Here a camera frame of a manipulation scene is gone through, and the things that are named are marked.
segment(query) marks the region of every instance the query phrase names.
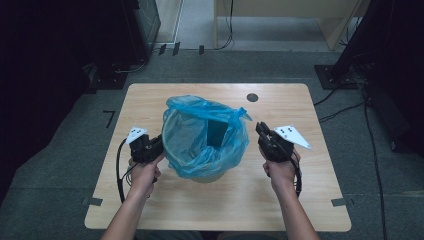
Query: person's left hand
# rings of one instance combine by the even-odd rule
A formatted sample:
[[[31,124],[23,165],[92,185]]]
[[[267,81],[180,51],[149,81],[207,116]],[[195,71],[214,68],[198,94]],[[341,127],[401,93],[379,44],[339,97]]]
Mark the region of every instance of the person's left hand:
[[[139,163],[131,170],[131,192],[145,197],[148,197],[153,192],[153,179],[159,178],[161,175],[157,165],[164,157],[165,153],[162,153],[153,162],[148,164]],[[136,164],[132,161],[132,158],[129,162],[131,166]]]

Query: forearm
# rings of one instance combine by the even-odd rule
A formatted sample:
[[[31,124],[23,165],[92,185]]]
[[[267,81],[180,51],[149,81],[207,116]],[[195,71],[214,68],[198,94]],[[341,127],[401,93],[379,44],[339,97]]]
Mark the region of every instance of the forearm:
[[[130,190],[127,198],[113,217],[102,239],[132,240],[146,199],[146,196],[139,195],[138,193],[133,194]]]
[[[295,239],[319,239],[305,210],[300,204],[292,184],[276,191],[286,226],[287,236]]]

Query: person's left arm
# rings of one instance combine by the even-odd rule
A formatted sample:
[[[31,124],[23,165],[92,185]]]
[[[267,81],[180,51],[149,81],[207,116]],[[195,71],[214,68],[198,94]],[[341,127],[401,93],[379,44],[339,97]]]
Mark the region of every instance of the person's left arm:
[[[131,170],[131,188],[124,203],[116,212],[109,227],[101,239],[129,239],[134,238],[141,211],[147,198],[153,192],[153,179],[160,176],[157,164],[164,158],[160,155],[153,162],[141,166],[137,164]]]

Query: person's right arm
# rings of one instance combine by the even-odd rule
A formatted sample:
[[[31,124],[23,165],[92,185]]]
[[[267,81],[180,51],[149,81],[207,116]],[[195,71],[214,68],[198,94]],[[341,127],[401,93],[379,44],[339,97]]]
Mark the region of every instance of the person's right arm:
[[[291,162],[275,163],[269,160],[263,165],[264,170],[271,177],[271,185],[277,195],[283,214],[284,225],[290,240],[319,239],[305,210],[297,198],[294,189],[294,167]]]

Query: wooden desk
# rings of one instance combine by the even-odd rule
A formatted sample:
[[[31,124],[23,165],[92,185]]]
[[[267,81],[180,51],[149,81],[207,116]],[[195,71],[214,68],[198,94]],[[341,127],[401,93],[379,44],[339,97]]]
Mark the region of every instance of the wooden desk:
[[[249,102],[249,93],[258,95]],[[253,121],[247,121],[250,144],[239,166],[219,180],[202,184],[179,178],[168,161],[159,163],[162,176],[143,210],[140,229],[165,230],[285,230],[280,207],[262,169],[256,122],[269,127],[293,124],[312,145],[297,147],[303,172],[300,201],[317,231],[348,231],[351,227],[345,206],[333,207],[342,198],[333,165],[318,123],[308,88],[303,84],[134,84],[125,98],[115,132],[106,154],[93,197],[103,199],[91,205],[85,225],[105,229],[121,202],[115,178],[115,158],[120,142],[133,125],[147,128],[150,136],[162,129],[166,100],[171,96],[197,95],[233,108],[244,107]],[[124,145],[121,172],[128,166],[130,150]]]
[[[214,47],[218,47],[218,17],[229,17],[231,0],[214,0]],[[234,17],[316,18],[330,50],[338,46],[353,17],[363,16],[370,0],[238,0]]]

